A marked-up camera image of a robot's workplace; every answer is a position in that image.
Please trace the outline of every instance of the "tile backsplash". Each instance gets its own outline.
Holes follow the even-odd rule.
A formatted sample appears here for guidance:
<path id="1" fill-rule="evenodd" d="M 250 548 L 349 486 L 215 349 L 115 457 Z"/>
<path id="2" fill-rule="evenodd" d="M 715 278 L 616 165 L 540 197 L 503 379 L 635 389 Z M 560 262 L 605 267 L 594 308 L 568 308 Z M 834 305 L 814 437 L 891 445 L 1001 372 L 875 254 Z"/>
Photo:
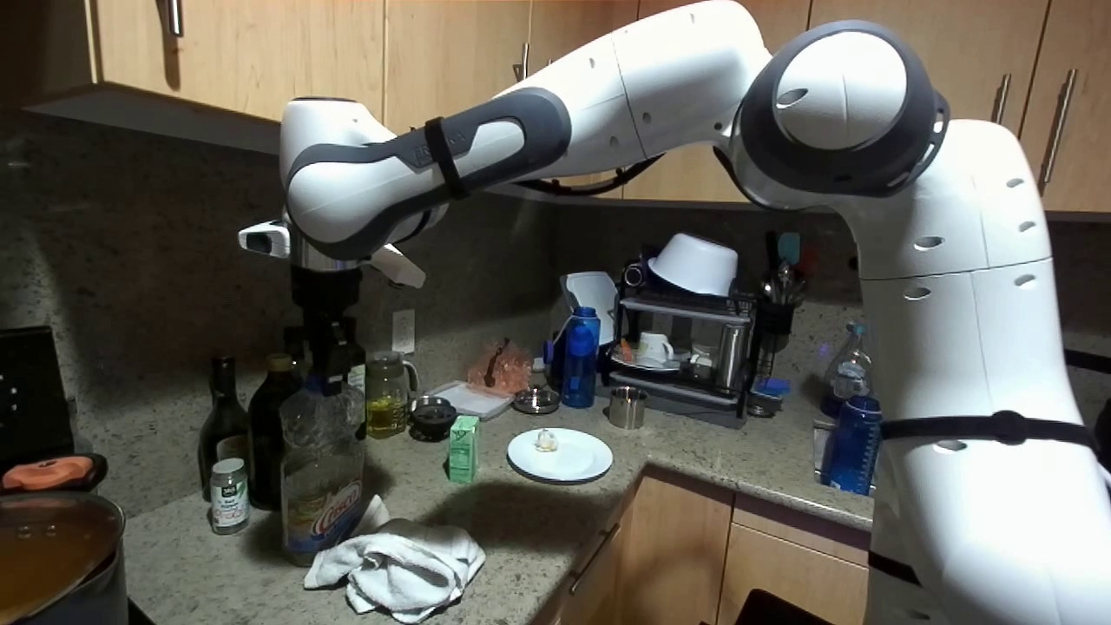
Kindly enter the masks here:
<path id="1" fill-rule="evenodd" d="M 54 332 L 77 437 L 110 458 L 104 492 L 127 516 L 196 491 L 208 355 L 239 359 L 248 405 L 266 350 L 299 323 L 287 271 L 237 249 L 239 225 L 273 216 L 273 174 L 271 158 L 0 116 L 0 326 Z M 752 249 L 752 275 L 771 231 L 802 232 L 810 289 L 781 367 L 819 376 L 861 301 L 849 237 L 830 216 L 738 207 L 469 197 L 407 242 L 428 289 L 364 271 L 361 341 L 384 349 L 388 318 L 417 308 L 417 372 L 432 389 L 493 337 L 540 341 L 562 271 L 618 275 L 676 231 Z M 1065 349 L 1111 355 L 1111 222 L 1054 222 L 1051 239 Z M 1109 376 L 1074 381 L 1088 416 L 1111 396 Z"/>

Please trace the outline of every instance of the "white cloth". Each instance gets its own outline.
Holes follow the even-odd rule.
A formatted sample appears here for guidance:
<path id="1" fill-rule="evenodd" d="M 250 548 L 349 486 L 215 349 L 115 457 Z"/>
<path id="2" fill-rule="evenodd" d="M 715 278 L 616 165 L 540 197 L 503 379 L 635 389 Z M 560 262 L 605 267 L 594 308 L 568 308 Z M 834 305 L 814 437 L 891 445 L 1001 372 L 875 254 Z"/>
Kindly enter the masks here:
<path id="1" fill-rule="evenodd" d="M 485 554 L 459 528 L 388 520 L 373 534 L 316 554 L 305 589 L 347 580 L 347 606 L 359 614 L 388 612 L 395 623 L 424 623 L 459 602 L 481 562 Z"/>

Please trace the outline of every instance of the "dish rack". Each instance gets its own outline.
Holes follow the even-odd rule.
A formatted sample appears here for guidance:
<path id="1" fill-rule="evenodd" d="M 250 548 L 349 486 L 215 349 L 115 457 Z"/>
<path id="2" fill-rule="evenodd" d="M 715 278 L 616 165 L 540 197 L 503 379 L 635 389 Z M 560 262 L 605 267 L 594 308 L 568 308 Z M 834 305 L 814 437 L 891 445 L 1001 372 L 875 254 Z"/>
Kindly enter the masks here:
<path id="1" fill-rule="evenodd" d="M 635 366 L 641 332 L 665 335 L 676 362 L 670 367 Z M 621 296 L 616 308 L 616 345 L 608 379 L 732 409 L 743 405 L 750 372 L 752 305 L 738 298 L 665 301 L 665 296 Z"/>

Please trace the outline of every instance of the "cabinet door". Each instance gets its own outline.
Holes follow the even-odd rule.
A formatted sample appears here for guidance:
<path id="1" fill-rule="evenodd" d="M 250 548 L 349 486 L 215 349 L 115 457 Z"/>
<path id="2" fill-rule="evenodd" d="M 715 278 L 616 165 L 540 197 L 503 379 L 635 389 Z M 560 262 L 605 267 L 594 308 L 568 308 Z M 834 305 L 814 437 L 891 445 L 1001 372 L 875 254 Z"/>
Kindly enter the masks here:
<path id="1" fill-rule="evenodd" d="M 715 623 L 732 499 L 645 475 L 627 509 L 621 623 Z"/>
<path id="2" fill-rule="evenodd" d="M 861 625 L 869 607 L 863 548 L 736 512 L 717 623 L 736 623 L 764 592 L 830 625 Z"/>
<path id="3" fill-rule="evenodd" d="M 383 107 L 383 0 L 16 0 L 0 23 L 51 49 L 30 49 L 16 101 L 120 87 L 250 119 L 281 119 L 302 93 Z"/>
<path id="4" fill-rule="evenodd" d="M 384 127 L 407 133 L 515 85 L 529 38 L 520 0 L 384 0 Z"/>
<path id="5" fill-rule="evenodd" d="M 680 9 L 685 0 L 641 0 L 640 18 Z M 775 51 L 804 33 L 810 0 L 748 0 L 743 3 Z M 729 170 L 708 145 L 680 145 L 626 186 L 626 197 L 641 203 L 743 203 Z"/>
<path id="6" fill-rule="evenodd" d="M 877 23 L 917 49 L 958 119 L 1016 133 L 1050 0 L 815 0 L 814 26 Z"/>
<path id="7" fill-rule="evenodd" d="M 1111 3 L 1051 0 L 1022 128 L 1054 212 L 1111 212 Z"/>
<path id="8" fill-rule="evenodd" d="M 626 525 L 618 525 L 598 554 L 572 573 L 560 602 L 560 623 L 566 625 L 611 625 L 621 602 L 621 555 Z"/>

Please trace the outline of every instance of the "blue cup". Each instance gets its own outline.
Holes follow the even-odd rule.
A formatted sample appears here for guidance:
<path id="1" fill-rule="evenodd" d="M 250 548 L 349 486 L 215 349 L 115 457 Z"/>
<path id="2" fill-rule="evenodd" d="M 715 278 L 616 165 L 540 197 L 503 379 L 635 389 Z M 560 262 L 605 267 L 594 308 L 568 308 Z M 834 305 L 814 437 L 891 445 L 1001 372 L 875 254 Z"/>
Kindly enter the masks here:
<path id="1" fill-rule="evenodd" d="M 854 396 L 835 409 L 835 423 L 827 440 L 819 483 L 847 492 L 871 492 L 875 457 L 877 457 L 877 405 Z"/>

